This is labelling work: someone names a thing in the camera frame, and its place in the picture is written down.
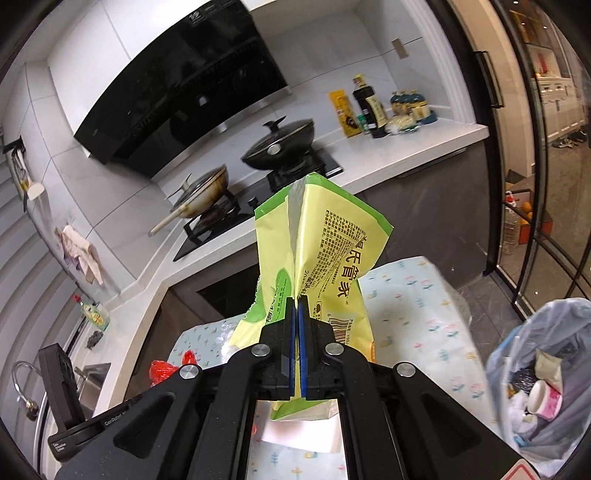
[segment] white wall tile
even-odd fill
[[[30,208],[35,217],[46,226],[46,231],[51,233],[56,227],[62,230],[66,225],[71,225],[86,237],[92,227],[68,192],[52,161],[43,177],[43,186],[45,193],[30,201]]]
[[[256,177],[251,183],[263,178],[267,174],[266,171],[250,168],[242,162],[241,158],[260,138],[269,133],[269,129],[264,124],[277,118],[278,116],[272,107],[264,108],[249,116],[205,143],[202,148],[161,179],[158,185],[168,196],[179,188],[187,175],[191,174],[191,180],[195,181],[222,163],[228,167],[230,185],[236,185],[247,177]],[[171,198],[171,201],[174,203],[179,196],[180,194],[176,194]]]
[[[103,5],[98,2],[53,49],[47,60],[73,132],[129,63]]]
[[[135,281],[133,275],[114,256],[96,230],[91,231],[86,239],[93,245],[98,255],[105,281],[104,289],[113,293],[111,298]]]
[[[351,41],[352,32],[355,41]],[[320,18],[266,42],[291,86],[380,54],[353,11]]]
[[[405,45],[408,57],[401,59],[395,51],[384,55],[384,59],[398,88],[410,92],[417,89],[427,102],[434,105],[450,105],[443,81],[439,76],[433,57],[421,38]]]
[[[18,138],[22,121],[31,103],[29,88],[27,86],[27,74],[23,66],[10,93],[2,127],[4,128],[4,143],[10,143]]]
[[[33,110],[45,145],[52,157],[77,147],[72,129],[56,95],[33,100]]]
[[[57,95],[56,88],[53,86],[53,80],[51,79],[51,73],[49,73],[49,67],[45,60],[27,63],[25,68],[27,70],[27,82],[29,84],[31,100]]]
[[[20,135],[27,149],[25,162],[29,175],[33,181],[42,181],[51,157],[47,151],[45,141],[41,136],[32,105],[29,105],[27,109],[25,119],[22,122]]]
[[[392,50],[392,40],[402,43],[421,37],[420,30],[400,0],[362,0],[355,9],[380,53]]]
[[[101,0],[131,58],[207,0]]]
[[[12,87],[23,65],[45,60],[56,42],[68,34],[68,28],[74,28],[77,24],[75,17],[88,2],[89,0],[62,0],[31,34],[0,83],[0,118],[4,117]]]
[[[123,165],[103,165],[86,157],[81,148],[56,155],[53,161],[92,226],[150,182]]]
[[[150,184],[117,208],[95,230],[121,263],[137,278],[173,230],[169,223],[153,237],[148,232],[170,213],[170,204],[156,184]]]
[[[330,92],[340,89],[349,92],[353,108],[357,114],[361,112],[350,94],[354,90],[353,77],[358,73],[364,75],[368,84],[374,87],[379,100],[387,107],[392,91],[397,90],[397,85],[382,57],[376,57],[341,67],[304,82],[293,89],[290,97],[274,103],[273,108],[278,116],[287,116],[286,122],[313,118],[316,138],[331,133],[341,127],[329,98]]]

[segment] sink faucet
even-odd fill
[[[33,370],[39,376],[41,375],[41,372],[33,364],[25,362],[24,360],[19,360],[12,366],[12,383],[14,383],[14,388],[18,393],[18,401],[24,402],[25,408],[27,409],[27,418],[31,421],[35,421],[39,416],[39,405],[37,405],[37,402],[34,400],[27,398],[23,393],[21,386],[18,384],[17,371],[21,367],[27,367],[28,369]]]

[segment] yellow package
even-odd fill
[[[306,295],[310,314],[330,323],[338,342],[373,361],[374,338],[358,278],[381,255],[392,232],[388,221],[312,173],[257,208],[255,228],[261,278],[255,303],[238,324],[230,345],[238,349],[253,345],[266,323],[283,320],[286,298]],[[274,420],[319,420],[337,412],[334,401],[300,398],[299,388],[296,378],[295,397],[275,402]]]
[[[330,100],[335,106],[336,115],[339,117],[340,126],[347,137],[354,137],[361,133],[359,125],[355,121],[353,107],[349,102],[349,97],[344,90],[337,90],[329,93]]]

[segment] black range hood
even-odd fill
[[[286,87],[242,2],[213,0],[140,52],[74,137],[101,162],[153,177],[197,140]]]

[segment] red plastic bag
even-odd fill
[[[179,368],[180,367],[175,367],[162,360],[154,360],[150,365],[150,380],[152,381],[152,386],[158,385],[160,382],[166,380]]]
[[[195,354],[191,350],[187,350],[183,354],[183,365],[197,365],[197,359]],[[166,380],[173,373],[175,373],[180,367],[175,367],[168,362],[162,360],[154,360],[150,365],[150,380],[152,381],[152,387],[158,385],[160,382]]]
[[[192,350],[187,350],[183,354],[183,365],[197,365],[197,359]]]

